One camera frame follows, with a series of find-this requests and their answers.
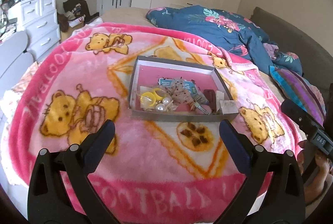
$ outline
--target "pink blanket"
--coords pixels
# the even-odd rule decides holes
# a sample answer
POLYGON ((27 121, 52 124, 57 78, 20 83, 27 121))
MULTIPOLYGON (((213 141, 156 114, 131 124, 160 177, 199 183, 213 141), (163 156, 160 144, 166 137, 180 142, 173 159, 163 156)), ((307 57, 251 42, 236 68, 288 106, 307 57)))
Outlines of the pink blanket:
MULTIPOLYGON (((18 105, 8 143, 12 165, 27 184, 40 149, 65 150, 111 119, 116 137, 89 179, 121 221, 209 222, 223 212, 244 175, 219 137, 219 123, 131 119, 127 95, 138 55, 215 66, 239 107, 236 130, 269 151, 298 153, 300 135, 251 62, 188 33, 105 23, 57 47, 18 105), (184 129, 209 143, 194 146, 181 135, 184 129)), ((64 182, 82 212, 66 175, 64 182)))

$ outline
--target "door handle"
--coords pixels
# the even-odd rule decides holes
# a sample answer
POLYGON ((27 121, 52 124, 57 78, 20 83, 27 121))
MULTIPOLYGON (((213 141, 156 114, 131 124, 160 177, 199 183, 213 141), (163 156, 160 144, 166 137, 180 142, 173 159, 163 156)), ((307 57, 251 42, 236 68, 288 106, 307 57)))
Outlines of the door handle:
POLYGON ((39 25, 39 26, 37 26, 37 29, 39 29, 39 28, 41 28, 41 27, 44 27, 46 24, 47 24, 47 21, 45 21, 43 25, 39 25))
POLYGON ((51 41, 51 38, 47 39, 47 41, 45 43, 42 43, 41 46, 46 45, 47 43, 49 43, 51 41))

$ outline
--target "beige mattress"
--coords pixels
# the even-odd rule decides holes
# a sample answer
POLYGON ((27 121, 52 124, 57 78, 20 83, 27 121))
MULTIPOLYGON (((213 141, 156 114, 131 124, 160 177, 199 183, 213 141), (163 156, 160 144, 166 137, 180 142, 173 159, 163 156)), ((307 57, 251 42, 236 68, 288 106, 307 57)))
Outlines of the beige mattress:
MULTIPOLYGON (((148 10, 149 9, 136 7, 122 7, 108 11, 102 15, 101 18, 104 22, 154 27, 154 25, 152 25, 145 17, 148 10)), ((283 95, 281 89, 276 85, 274 80, 263 72, 260 72, 260 75, 278 98, 278 100, 282 103, 285 100, 285 96, 283 95)))

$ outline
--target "black bag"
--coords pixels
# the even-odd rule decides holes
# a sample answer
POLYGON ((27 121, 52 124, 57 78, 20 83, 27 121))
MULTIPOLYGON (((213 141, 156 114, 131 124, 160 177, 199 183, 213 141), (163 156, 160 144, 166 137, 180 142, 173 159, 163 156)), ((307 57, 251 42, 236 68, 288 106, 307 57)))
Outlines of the black bag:
POLYGON ((84 23, 87 24, 94 17, 98 17, 99 13, 90 15, 88 4, 85 0, 68 0, 63 3, 65 12, 72 12, 75 8, 80 7, 81 13, 80 16, 86 15, 84 23))

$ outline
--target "fleece blanket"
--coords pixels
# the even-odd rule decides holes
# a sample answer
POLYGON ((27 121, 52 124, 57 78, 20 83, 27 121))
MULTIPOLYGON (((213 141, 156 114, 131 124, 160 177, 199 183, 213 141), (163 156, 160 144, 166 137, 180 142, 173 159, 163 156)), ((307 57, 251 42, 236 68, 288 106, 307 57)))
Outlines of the fleece blanket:
POLYGON ((156 27, 189 32, 203 37, 217 47, 251 60, 269 75, 269 67, 287 68, 302 75, 301 63, 289 56, 272 62, 263 43, 269 36, 249 19, 224 10, 196 5, 182 9, 159 7, 149 10, 147 19, 156 27))
MULTIPOLYGON (((298 153, 294 123, 250 61, 178 31, 104 23, 71 37, 42 63, 18 104, 10 130, 10 161, 27 184, 42 148, 80 144, 111 119, 116 136, 89 179, 124 222, 213 222, 244 181, 219 137, 219 123, 130 118, 127 95, 138 55, 215 66, 239 108, 232 122, 253 144, 298 153), (187 129, 192 135, 181 133, 187 129), (207 144, 194 144, 203 135, 207 144)), ((76 210, 83 212, 64 182, 76 210)))

